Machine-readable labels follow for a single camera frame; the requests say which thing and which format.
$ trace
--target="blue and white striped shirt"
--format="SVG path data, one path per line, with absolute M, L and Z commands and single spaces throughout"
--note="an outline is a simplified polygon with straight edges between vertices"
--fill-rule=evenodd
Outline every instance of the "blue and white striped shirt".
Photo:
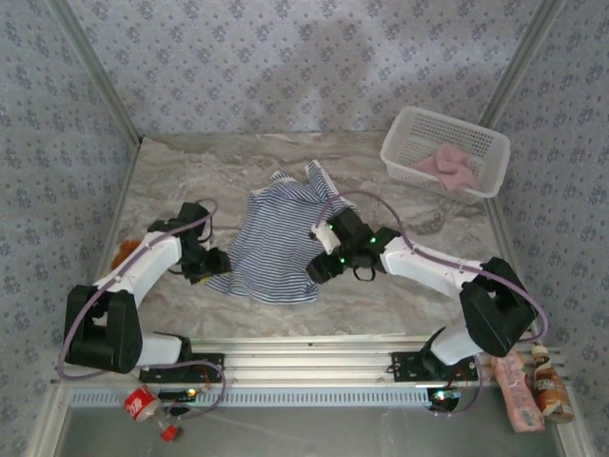
M 318 161 L 305 170 L 309 184 L 276 171 L 268 188 L 251 192 L 246 221 L 228 250 L 232 272 L 212 278 L 210 288 L 270 304 L 317 300 L 317 284 L 305 269 L 324 248 L 309 232 L 338 191 Z M 347 205 L 353 206 L 335 199 L 324 219 Z

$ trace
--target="pink cloth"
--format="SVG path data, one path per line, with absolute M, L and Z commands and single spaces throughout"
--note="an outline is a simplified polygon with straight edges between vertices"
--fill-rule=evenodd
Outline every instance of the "pink cloth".
M 480 180 L 474 172 L 469 154 L 448 143 L 410 167 L 437 176 L 446 190 L 480 189 Z

